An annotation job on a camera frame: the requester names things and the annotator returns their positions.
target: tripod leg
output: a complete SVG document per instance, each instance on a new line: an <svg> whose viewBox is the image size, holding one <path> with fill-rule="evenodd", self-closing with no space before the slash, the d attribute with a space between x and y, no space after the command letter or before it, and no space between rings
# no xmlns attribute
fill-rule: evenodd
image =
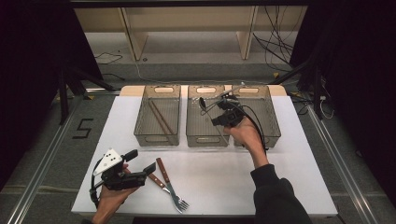
<svg viewBox="0 0 396 224"><path fill-rule="evenodd" d="M66 93L66 82L64 80L64 71L59 69L58 71L58 84L59 84L59 96L61 98L61 122L64 124L67 116L69 115L69 105L67 103L67 93Z"/></svg>

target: wooden handle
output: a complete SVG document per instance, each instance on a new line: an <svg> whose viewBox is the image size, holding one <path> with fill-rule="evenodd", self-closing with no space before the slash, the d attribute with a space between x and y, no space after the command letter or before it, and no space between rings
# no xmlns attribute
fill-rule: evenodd
<svg viewBox="0 0 396 224"><path fill-rule="evenodd" d="M160 188L165 188L165 184L154 174L149 174L148 177L154 181Z"/></svg>
<svg viewBox="0 0 396 224"><path fill-rule="evenodd" d="M161 158L157 158L157 163L158 166L160 167L161 173L163 174L163 179L165 180L166 183L169 183L169 177L168 177L168 173L166 173L165 167L163 166L163 161L161 160Z"/></svg>

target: gray floor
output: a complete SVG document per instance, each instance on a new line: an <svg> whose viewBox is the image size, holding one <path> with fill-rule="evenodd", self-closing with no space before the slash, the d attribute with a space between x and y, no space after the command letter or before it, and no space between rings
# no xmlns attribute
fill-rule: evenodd
<svg viewBox="0 0 396 224"><path fill-rule="evenodd" d="M113 74L125 79L104 75L105 81L115 87L153 83L142 78L180 84L213 83L214 81L223 84L236 84L241 80L251 83L254 81L259 84L259 82L268 83L273 80L274 72L277 72L265 63L263 59L265 54L255 41L252 43L249 60L241 60L239 48L232 33L152 34L148 38L142 60L137 63L138 69L131 61L122 35L88 35L88 38L96 55L102 52L112 52L123 56L121 60L114 63L100 64L103 74ZM267 62L271 62L269 54L267 59ZM98 59L98 62L106 63L105 60L111 61L112 58ZM279 63L275 59L273 59L273 63L279 68L289 69L285 64ZM298 77L288 80L284 83L285 89L296 91L295 82L297 80ZM87 88L95 87L89 82L85 82L85 85ZM106 91L92 92L90 95L93 96L93 99L82 101L78 101L79 98L72 99L71 97L70 103L76 109L75 113L67 128L64 140L30 204L23 223L79 223L81 221L80 215L70 212L71 206L116 97L116 94ZM301 111L304 106L302 103L295 103L296 112ZM300 115L299 118L341 218L348 224L364 223L311 116L305 114ZM77 130L82 119L92 119L92 121L84 122L83 126L92 130L88 138L75 139L74 136L85 134L85 132ZM46 122L37 134L35 143L25 153L0 193L0 223L7 223L24 188L30 183L52 138L60 128L59 120L60 103L54 99L53 104L49 107ZM355 153L356 148L340 119L335 115L332 119L324 119L323 123L343 159L347 161L347 168L363 196L369 202L377 223L396 223L395 208L375 181L364 159ZM131 223L132 219L132 217L114 217L111 223ZM313 218L313 220L314 223L342 223L339 217Z"/></svg>

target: bin handle cutout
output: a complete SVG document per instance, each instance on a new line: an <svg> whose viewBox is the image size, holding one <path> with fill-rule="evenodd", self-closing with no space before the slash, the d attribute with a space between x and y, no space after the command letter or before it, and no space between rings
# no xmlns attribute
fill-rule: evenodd
<svg viewBox="0 0 396 224"><path fill-rule="evenodd" d="M175 90L172 87L156 87L154 88L154 91L157 93L171 93Z"/></svg>
<svg viewBox="0 0 396 224"><path fill-rule="evenodd" d="M239 89L241 93L257 93L259 92L259 88L241 88Z"/></svg>
<svg viewBox="0 0 396 224"><path fill-rule="evenodd" d="M216 92L216 88L214 87L199 87L196 89L198 93L213 93Z"/></svg>

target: utensil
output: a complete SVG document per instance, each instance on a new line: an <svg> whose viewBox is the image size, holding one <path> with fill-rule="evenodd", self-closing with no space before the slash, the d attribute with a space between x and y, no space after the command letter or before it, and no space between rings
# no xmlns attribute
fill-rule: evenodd
<svg viewBox="0 0 396 224"><path fill-rule="evenodd" d="M154 174L149 174L148 177L154 181L154 183L156 183L161 189L163 189L164 191L166 191L167 193L171 194L171 192L169 191L169 189L166 188L165 184ZM190 205L184 201L182 198L180 198L180 196L178 196L178 203L181 206L182 210L186 210Z"/></svg>
<svg viewBox="0 0 396 224"><path fill-rule="evenodd" d="M168 173L166 173L166 170L165 170L165 167L163 166L163 161L161 160L161 158L157 158L157 163L158 163L158 166L160 167L161 173L163 174L163 179L165 180L166 188L169 190L169 192L171 194L171 197L172 197L172 200L173 200L174 205L176 207L176 210L179 213L183 213L182 212L183 208L178 203L178 197L175 194L175 190L172 187L171 181L169 180Z"/></svg>

